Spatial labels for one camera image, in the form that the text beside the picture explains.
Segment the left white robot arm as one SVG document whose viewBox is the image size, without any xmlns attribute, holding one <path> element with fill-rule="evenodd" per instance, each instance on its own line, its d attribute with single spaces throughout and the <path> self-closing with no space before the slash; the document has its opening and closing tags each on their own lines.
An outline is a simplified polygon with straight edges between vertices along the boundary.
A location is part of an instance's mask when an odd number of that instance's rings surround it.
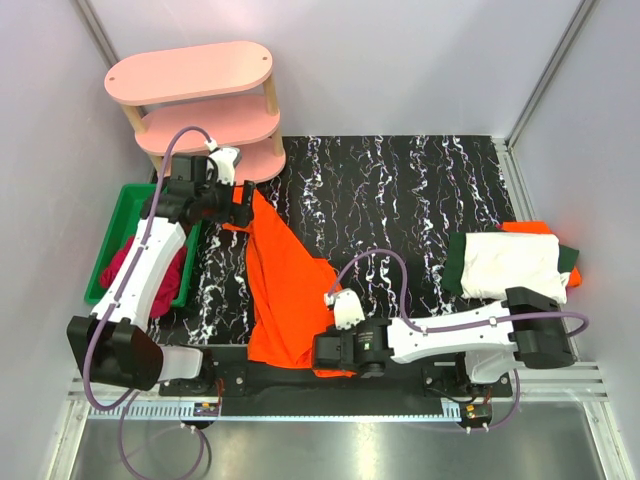
<svg viewBox="0 0 640 480">
<path fill-rule="evenodd" d="M 73 317 L 67 337 L 86 387 L 93 383 L 148 391 L 160 382 L 202 376 L 205 354 L 161 346 L 147 334 L 151 307 L 189 230 L 202 220 L 246 226 L 255 185 L 235 201 L 237 147 L 182 158 L 140 213 L 134 240 L 116 278 L 87 317 Z"/>
</svg>

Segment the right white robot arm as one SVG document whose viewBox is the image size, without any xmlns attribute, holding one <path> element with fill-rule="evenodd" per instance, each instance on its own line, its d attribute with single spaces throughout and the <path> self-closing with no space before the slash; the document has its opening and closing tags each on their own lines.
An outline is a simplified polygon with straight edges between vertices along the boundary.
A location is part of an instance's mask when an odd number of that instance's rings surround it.
<svg viewBox="0 0 640 480">
<path fill-rule="evenodd" d="M 368 318 L 351 289 L 325 297 L 334 322 L 315 335 L 318 371 L 378 377 L 390 363 L 410 364 L 438 355 L 463 355 L 466 387 L 490 385 L 519 367 L 550 370 L 574 364 L 558 303 L 525 287 L 503 300 L 429 319 Z"/>
</svg>

